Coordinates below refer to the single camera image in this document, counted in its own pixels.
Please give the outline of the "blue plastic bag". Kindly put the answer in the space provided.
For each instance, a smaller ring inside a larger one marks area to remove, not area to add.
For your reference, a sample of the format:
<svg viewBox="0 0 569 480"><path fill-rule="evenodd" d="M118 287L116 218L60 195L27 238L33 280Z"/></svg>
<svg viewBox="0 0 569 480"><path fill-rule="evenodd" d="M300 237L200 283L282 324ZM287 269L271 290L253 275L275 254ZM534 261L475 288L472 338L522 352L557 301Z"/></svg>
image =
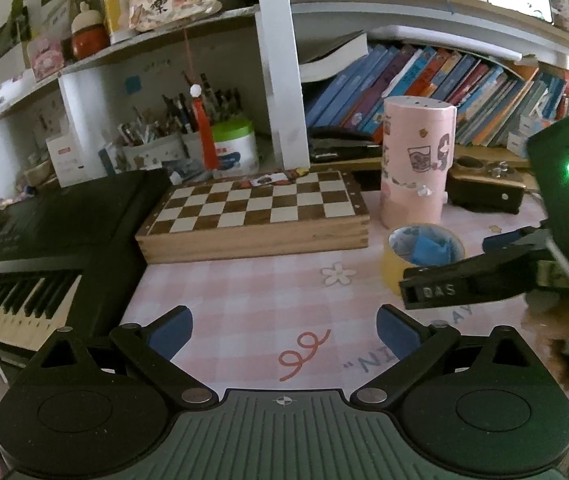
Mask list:
<svg viewBox="0 0 569 480"><path fill-rule="evenodd" d="M453 263L455 254L450 238L434 240L434 238L420 234L415 239L410 262L415 266L447 266Z"/></svg>

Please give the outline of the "yellow tape roll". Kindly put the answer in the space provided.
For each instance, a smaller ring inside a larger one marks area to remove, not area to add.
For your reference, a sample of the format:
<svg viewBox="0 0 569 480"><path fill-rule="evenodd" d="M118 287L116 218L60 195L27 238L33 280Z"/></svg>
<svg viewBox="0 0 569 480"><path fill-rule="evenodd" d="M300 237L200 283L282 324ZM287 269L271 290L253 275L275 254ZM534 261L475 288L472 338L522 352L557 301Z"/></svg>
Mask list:
<svg viewBox="0 0 569 480"><path fill-rule="evenodd" d="M435 224L417 223L391 230L384 242L382 280L400 296L403 272L423 266L447 266L465 258L460 238Z"/></svg>

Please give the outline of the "dark brown small box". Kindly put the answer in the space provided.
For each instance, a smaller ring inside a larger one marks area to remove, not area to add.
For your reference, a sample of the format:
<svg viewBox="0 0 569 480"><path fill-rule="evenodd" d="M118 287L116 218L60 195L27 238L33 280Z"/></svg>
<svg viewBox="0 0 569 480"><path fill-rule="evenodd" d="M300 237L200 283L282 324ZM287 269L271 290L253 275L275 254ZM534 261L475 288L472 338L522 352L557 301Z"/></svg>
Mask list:
<svg viewBox="0 0 569 480"><path fill-rule="evenodd" d="M504 160L460 156L448 171L446 191L449 203L470 211L518 214L526 185Z"/></svg>

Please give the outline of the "black electric piano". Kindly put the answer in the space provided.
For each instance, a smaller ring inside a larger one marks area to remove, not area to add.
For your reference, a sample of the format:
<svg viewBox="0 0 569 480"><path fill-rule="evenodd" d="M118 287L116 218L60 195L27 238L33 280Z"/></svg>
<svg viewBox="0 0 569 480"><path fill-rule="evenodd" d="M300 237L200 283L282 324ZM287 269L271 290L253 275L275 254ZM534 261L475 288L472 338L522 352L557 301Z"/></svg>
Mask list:
<svg viewBox="0 0 569 480"><path fill-rule="evenodd" d="M25 365L58 328L109 333L147 261L136 234L170 179L125 172L0 210L0 358Z"/></svg>

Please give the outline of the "wooden chess board box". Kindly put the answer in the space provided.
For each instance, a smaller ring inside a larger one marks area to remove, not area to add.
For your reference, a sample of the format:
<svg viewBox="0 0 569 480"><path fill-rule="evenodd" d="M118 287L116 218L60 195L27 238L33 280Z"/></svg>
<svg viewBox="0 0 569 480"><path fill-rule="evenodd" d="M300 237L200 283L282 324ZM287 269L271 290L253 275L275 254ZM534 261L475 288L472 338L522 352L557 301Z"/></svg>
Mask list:
<svg viewBox="0 0 569 480"><path fill-rule="evenodd" d="M170 188L136 235L147 263L364 248L370 214L339 170L293 170Z"/></svg>

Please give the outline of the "pink cylindrical container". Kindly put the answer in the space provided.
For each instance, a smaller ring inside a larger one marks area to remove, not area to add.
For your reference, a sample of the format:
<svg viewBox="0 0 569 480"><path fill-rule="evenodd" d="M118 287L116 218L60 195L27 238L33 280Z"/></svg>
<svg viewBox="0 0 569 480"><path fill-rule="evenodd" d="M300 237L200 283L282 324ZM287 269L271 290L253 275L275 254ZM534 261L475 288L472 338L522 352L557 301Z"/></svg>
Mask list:
<svg viewBox="0 0 569 480"><path fill-rule="evenodd" d="M420 96L384 100L380 215L388 229L437 224L455 151L457 107Z"/></svg>

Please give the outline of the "white green-lid jar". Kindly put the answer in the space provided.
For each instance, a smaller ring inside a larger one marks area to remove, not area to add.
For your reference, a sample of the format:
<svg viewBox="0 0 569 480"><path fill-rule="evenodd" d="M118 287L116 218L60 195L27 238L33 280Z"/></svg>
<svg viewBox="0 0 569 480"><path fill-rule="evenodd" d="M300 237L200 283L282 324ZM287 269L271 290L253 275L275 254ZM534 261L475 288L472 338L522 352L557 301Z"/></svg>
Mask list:
<svg viewBox="0 0 569 480"><path fill-rule="evenodd" d="M256 174L260 168L255 130L245 117L234 117L212 127L220 177Z"/></svg>

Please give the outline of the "red white marker pen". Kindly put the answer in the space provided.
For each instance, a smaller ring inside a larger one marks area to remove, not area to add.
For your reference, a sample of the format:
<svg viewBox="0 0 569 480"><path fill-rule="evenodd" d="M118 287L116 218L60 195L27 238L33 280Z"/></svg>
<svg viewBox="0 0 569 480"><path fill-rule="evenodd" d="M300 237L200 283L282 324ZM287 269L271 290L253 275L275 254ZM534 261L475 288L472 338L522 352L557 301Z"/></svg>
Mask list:
<svg viewBox="0 0 569 480"><path fill-rule="evenodd" d="M199 84L193 84L190 87L190 96L201 139L203 162L208 171L215 171L218 169L218 157L212 127L204 106L202 87Z"/></svg>

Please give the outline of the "red round doll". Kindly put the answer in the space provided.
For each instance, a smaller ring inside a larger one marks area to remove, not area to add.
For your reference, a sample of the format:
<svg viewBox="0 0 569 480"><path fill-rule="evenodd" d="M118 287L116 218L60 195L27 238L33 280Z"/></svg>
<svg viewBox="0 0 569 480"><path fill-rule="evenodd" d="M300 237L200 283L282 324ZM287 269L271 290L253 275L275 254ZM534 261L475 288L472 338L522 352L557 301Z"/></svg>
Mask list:
<svg viewBox="0 0 569 480"><path fill-rule="evenodd" d="M71 24L74 58L81 61L110 45L110 37L98 10L91 9L86 2L79 3L79 13Z"/></svg>

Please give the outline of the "white bookshelf frame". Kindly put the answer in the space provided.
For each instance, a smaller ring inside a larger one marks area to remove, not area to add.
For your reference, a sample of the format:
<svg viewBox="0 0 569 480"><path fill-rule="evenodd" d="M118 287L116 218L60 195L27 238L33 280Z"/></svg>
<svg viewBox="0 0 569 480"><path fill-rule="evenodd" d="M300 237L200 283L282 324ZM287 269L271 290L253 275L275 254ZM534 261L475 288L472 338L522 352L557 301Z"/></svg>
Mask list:
<svg viewBox="0 0 569 480"><path fill-rule="evenodd" d="M15 177L63 128L51 116L60 96L89 177L104 174L99 151L120 122L155 96L206 74L240 90L255 124L271 136L276 163L309 161L298 62L353 32L409 39L430 30L439 44L474 40L569 66L569 32L479 0L258 0L185 25L114 44L49 77L0 112L0 174Z"/></svg>

